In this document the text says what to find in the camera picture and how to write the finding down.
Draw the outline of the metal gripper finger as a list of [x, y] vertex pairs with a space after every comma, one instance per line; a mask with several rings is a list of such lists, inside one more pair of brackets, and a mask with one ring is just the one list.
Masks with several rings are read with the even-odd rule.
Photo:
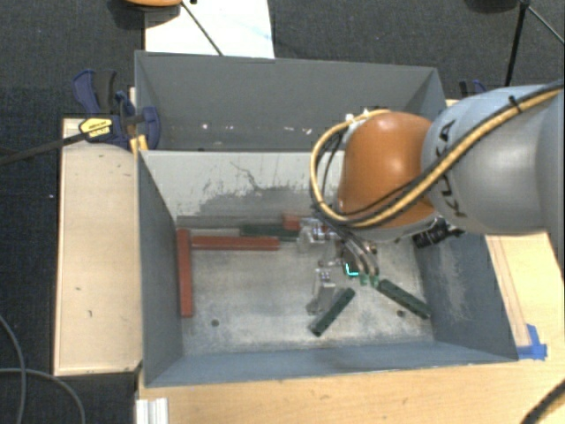
[[332, 281], [330, 273], [324, 269], [315, 271], [313, 293], [305, 309], [309, 315], [322, 314], [330, 308], [336, 284]]
[[302, 254], [337, 239], [337, 234], [319, 219], [303, 218], [299, 221], [297, 248]]

